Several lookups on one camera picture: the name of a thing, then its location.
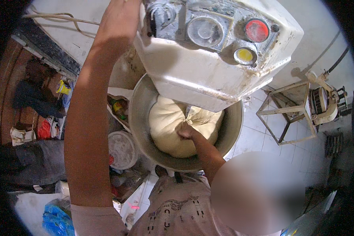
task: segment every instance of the metal frame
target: metal frame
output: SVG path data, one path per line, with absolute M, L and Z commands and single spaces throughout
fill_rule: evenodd
M 306 90 L 305 90 L 305 95 L 304 95 L 304 102 L 303 105 L 299 105 L 299 106 L 291 106 L 291 107 L 284 107 L 282 108 L 282 106 L 280 105 L 280 103 L 277 101 L 276 97 L 274 96 L 274 94 L 279 93 L 279 92 L 283 92 L 286 91 L 288 89 L 291 88 L 295 88 L 295 87 L 299 87 L 299 86 L 306 86 Z M 310 110 L 310 106 L 309 106 L 309 90 L 310 90 L 310 82 L 299 82 L 299 83 L 295 83 L 292 85 L 287 85 L 283 88 L 280 88 L 278 90 L 275 90 L 273 92 L 270 92 L 267 96 L 267 98 L 265 99 L 264 103 L 261 105 L 260 109 L 256 112 L 256 115 L 258 116 L 258 118 L 262 121 L 262 123 L 266 126 L 266 129 L 269 130 L 271 136 L 274 138 L 274 140 L 277 142 L 278 145 L 283 145 L 283 144 L 291 144 L 291 143 L 296 143 L 296 142 L 301 142 L 301 141 L 305 141 L 307 139 L 311 139 L 316 137 L 316 129 L 312 124 L 311 121 L 311 110 Z M 278 109 L 273 109 L 273 110 L 266 110 L 264 111 L 264 108 L 269 104 L 269 101 L 273 100 L 273 102 L 277 105 Z M 302 112 L 303 114 L 290 119 L 288 117 L 288 115 L 286 113 L 288 112 Z M 272 114 L 282 114 L 283 117 L 285 118 L 285 120 L 287 121 L 287 125 L 285 126 L 285 129 L 282 132 L 281 137 L 278 139 L 273 132 L 271 131 L 271 129 L 269 128 L 269 126 L 267 125 L 266 121 L 264 121 L 264 119 L 261 116 L 266 116 L 266 115 L 272 115 Z M 310 130 L 312 132 L 311 136 L 302 138 L 302 139 L 297 139 L 297 140 L 291 140 L 291 141 L 285 141 L 283 142 L 283 139 L 287 133 L 288 127 L 290 126 L 290 124 L 302 120 L 306 118 L 307 119 L 307 123 L 310 126 Z

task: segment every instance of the blue plastic bag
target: blue plastic bag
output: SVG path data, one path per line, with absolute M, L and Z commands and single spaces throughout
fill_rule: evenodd
M 51 236 L 75 236 L 71 218 L 54 204 L 44 206 L 42 227 Z

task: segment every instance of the stainless steel bowl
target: stainless steel bowl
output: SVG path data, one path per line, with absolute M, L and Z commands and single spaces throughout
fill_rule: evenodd
M 138 148 L 158 165 L 175 171 L 193 172 L 202 170 L 198 156 L 174 158 L 160 151 L 154 144 L 148 122 L 149 111 L 156 103 L 159 93 L 151 78 L 145 74 L 134 88 L 129 106 L 129 125 Z M 215 147 L 225 156 L 236 143 L 243 126 L 243 105 L 239 101 L 225 109 L 222 126 Z

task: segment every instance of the dough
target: dough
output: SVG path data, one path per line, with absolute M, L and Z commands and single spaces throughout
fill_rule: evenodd
M 192 106 L 188 118 L 185 119 L 186 107 L 185 103 L 159 95 L 157 103 L 149 112 L 153 141 L 161 151 L 176 158 L 187 158 L 197 153 L 193 141 L 180 139 L 175 131 L 177 125 L 187 122 L 214 144 L 224 115 L 223 111 L 215 113 Z

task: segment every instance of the bucket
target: bucket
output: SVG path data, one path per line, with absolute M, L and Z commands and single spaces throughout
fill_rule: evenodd
M 202 170 L 198 155 L 175 158 L 160 151 L 152 140 L 149 127 L 149 111 L 156 103 L 159 93 L 151 78 L 145 74 L 134 88 L 129 105 L 129 125 L 137 147 L 158 165 L 180 172 Z M 243 125 L 243 105 L 236 102 L 224 110 L 222 126 L 214 146 L 225 157 L 236 143 Z
M 63 80 L 60 80 L 56 92 L 61 92 L 68 95 L 71 93 L 71 88 Z
M 131 168 L 141 153 L 134 144 L 132 135 L 126 131 L 115 131 L 108 135 L 109 154 L 114 157 L 111 167 L 117 170 Z

